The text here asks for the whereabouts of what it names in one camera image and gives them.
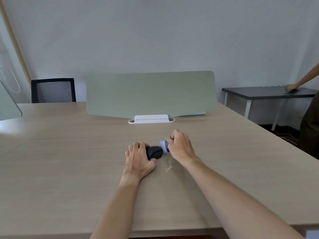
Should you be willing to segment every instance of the dark pants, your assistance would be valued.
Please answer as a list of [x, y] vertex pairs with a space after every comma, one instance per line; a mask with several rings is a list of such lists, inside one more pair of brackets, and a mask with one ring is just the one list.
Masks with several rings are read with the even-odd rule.
[[301, 150], [319, 159], [319, 91], [302, 118], [299, 146]]

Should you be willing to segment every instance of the green panel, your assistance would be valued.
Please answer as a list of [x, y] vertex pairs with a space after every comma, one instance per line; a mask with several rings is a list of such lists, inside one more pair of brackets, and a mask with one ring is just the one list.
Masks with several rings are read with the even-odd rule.
[[22, 116], [22, 112], [12, 100], [2, 82], [0, 82], [0, 121], [20, 116]]
[[92, 115], [176, 117], [211, 110], [216, 102], [212, 71], [113, 74], [86, 80], [86, 108]]

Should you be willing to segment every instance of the white table leg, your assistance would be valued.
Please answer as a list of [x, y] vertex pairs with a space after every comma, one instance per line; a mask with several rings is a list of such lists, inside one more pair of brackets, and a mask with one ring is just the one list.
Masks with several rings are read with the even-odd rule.
[[244, 117], [247, 119], [248, 119], [248, 115], [249, 115], [249, 111], [250, 111], [250, 106], [251, 106], [251, 100], [247, 100], [245, 114], [244, 114]]
[[273, 122], [272, 127], [271, 127], [272, 131], [275, 130], [275, 127], [276, 127], [276, 124], [277, 124], [277, 121], [278, 121], [278, 118], [280, 115], [280, 111], [281, 111], [281, 109], [284, 106], [284, 103], [286, 101], [287, 101], [287, 99], [281, 99], [278, 106], [277, 106], [276, 115], [275, 115], [274, 122]]
[[227, 106], [228, 92], [225, 92], [224, 106]]

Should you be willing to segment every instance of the office chair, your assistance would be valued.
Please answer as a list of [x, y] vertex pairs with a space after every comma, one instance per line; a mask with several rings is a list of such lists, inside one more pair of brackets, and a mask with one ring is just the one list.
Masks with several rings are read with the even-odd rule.
[[76, 102], [73, 78], [31, 81], [32, 103]]

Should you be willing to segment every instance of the light wood tabletop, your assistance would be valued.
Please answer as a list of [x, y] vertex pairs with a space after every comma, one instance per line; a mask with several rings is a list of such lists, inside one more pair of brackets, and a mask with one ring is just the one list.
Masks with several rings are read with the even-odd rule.
[[[134, 141], [158, 145], [178, 128], [196, 154], [287, 223], [319, 225], [319, 161], [218, 104], [173, 123], [128, 124], [85, 103], [20, 104], [0, 121], [0, 238], [88, 238]], [[170, 155], [141, 181], [132, 237], [208, 234], [221, 224]]]

